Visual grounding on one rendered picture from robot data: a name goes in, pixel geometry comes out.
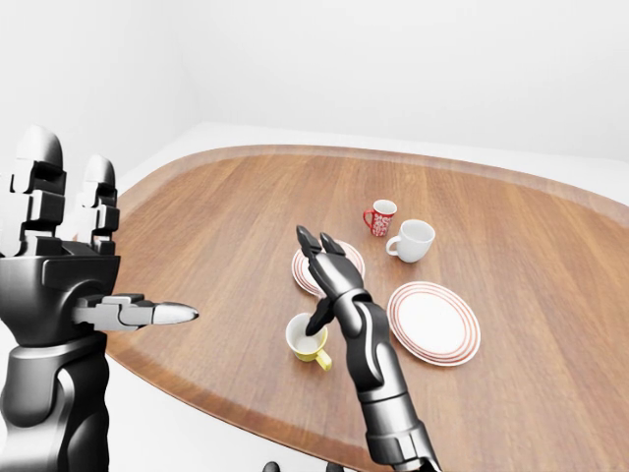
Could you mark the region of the plain white mug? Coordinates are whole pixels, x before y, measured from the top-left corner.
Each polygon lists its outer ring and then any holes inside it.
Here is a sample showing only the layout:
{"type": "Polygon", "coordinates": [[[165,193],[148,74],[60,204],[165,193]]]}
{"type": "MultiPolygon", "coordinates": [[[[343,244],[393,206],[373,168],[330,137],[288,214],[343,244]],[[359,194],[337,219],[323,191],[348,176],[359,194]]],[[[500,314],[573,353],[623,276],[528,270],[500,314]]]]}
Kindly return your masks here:
{"type": "Polygon", "coordinates": [[[408,219],[401,224],[398,235],[387,241],[385,251],[405,263],[415,263],[425,256],[434,238],[435,230],[431,225],[408,219]]]}

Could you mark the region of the white plate with red rings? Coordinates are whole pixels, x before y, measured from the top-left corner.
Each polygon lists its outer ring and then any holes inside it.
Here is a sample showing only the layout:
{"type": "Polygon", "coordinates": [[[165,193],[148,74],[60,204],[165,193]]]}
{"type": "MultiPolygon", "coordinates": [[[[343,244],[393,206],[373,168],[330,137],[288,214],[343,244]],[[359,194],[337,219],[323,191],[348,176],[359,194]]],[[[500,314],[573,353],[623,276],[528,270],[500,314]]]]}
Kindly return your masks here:
{"type": "MultiPolygon", "coordinates": [[[[338,244],[343,248],[347,259],[350,260],[357,268],[361,276],[365,276],[366,265],[360,252],[355,247],[344,241],[339,241],[338,244]]],[[[325,296],[324,291],[319,287],[309,271],[308,258],[300,249],[298,249],[294,254],[291,270],[294,279],[301,288],[310,294],[315,295],[319,299],[325,296]]]]}
{"type": "Polygon", "coordinates": [[[480,324],[470,306],[452,290],[433,282],[398,287],[387,304],[390,328],[412,355],[440,367],[472,360],[480,349],[480,324]]]}

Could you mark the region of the red patterned mug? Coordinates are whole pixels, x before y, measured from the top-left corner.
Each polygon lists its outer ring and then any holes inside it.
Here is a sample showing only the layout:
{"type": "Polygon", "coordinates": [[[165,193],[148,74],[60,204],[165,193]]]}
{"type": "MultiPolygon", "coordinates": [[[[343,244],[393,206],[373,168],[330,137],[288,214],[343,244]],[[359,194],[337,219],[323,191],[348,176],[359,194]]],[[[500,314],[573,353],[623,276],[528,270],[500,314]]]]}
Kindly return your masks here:
{"type": "Polygon", "coordinates": [[[397,205],[390,200],[376,200],[372,207],[363,212],[365,225],[370,229],[370,233],[376,237],[387,234],[391,220],[397,212],[397,205]]]}

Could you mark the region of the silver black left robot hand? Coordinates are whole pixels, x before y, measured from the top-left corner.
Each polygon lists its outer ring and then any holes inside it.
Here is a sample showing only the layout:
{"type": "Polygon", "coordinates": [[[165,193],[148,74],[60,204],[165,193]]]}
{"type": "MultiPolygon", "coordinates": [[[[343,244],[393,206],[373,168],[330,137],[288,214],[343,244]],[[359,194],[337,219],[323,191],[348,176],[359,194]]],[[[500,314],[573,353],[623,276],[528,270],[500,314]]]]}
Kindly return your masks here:
{"type": "Polygon", "coordinates": [[[197,309],[114,294],[121,259],[113,164],[96,154],[78,195],[76,236],[64,240],[66,172],[57,136],[31,126],[12,172],[0,178],[0,321],[25,347],[48,347],[94,330],[190,322],[197,309]]]}

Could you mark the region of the yellow and white mug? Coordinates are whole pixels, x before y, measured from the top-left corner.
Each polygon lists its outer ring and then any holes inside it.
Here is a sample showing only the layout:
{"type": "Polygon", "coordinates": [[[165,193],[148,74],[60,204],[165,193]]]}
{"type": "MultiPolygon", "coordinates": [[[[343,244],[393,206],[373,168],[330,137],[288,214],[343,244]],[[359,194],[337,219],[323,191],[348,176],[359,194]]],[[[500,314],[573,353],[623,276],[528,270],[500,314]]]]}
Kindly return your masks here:
{"type": "Polygon", "coordinates": [[[325,371],[332,367],[332,360],[325,352],[328,329],[324,326],[314,335],[306,335],[310,316],[301,313],[293,317],[285,329],[285,338],[294,355],[302,362],[317,362],[325,371]]]}

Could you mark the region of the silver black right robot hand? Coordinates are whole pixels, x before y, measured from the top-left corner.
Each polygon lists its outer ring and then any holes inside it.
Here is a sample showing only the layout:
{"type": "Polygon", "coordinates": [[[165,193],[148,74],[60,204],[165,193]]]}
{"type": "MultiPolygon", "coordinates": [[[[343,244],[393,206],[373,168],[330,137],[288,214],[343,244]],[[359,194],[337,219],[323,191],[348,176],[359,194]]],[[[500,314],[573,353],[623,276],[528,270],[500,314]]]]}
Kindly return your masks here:
{"type": "Polygon", "coordinates": [[[317,240],[303,225],[296,227],[296,233],[302,253],[309,260],[309,272],[325,294],[317,303],[305,334],[315,335],[337,318],[344,335],[357,337],[363,322],[353,297],[367,293],[360,272],[330,235],[321,232],[317,240]]]}

